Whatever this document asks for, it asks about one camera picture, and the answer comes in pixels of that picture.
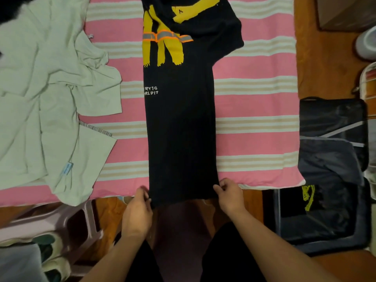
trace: person's left hand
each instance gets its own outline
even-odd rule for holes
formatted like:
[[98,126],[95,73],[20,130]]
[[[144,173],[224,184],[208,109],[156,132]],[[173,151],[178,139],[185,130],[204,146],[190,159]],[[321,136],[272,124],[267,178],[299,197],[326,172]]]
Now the person's left hand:
[[149,195],[140,187],[123,214],[121,237],[139,237],[144,240],[152,226],[152,218]]

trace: black t-shirt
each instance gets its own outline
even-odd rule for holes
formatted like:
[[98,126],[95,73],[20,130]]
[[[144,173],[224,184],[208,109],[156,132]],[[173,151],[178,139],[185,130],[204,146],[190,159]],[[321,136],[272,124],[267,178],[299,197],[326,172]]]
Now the black t-shirt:
[[212,66],[244,45],[241,23],[227,0],[142,2],[150,197],[154,206],[214,197]]

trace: light green clothing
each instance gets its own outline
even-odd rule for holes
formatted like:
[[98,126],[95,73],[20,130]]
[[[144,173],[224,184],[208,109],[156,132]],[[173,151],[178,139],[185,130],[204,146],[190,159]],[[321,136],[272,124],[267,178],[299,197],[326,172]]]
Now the light green clothing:
[[0,25],[0,189],[43,178],[78,205],[115,144],[78,123],[121,113],[120,73],[82,30],[88,3],[34,0]]

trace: cardboard box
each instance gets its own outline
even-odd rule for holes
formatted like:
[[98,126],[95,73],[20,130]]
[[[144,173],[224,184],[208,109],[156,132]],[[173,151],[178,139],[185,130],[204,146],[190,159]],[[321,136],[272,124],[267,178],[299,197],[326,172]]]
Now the cardboard box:
[[317,0],[323,30],[363,32],[376,25],[376,0]]

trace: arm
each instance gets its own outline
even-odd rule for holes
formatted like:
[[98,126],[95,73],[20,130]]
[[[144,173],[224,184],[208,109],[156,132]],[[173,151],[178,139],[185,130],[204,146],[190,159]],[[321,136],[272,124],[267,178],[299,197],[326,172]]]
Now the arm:
[[148,193],[138,188],[128,204],[122,221],[121,238],[81,282],[124,282],[129,268],[150,227],[153,212]]
[[214,185],[221,209],[235,224],[268,282],[339,281],[317,262],[255,219],[244,207],[243,191],[230,179]]

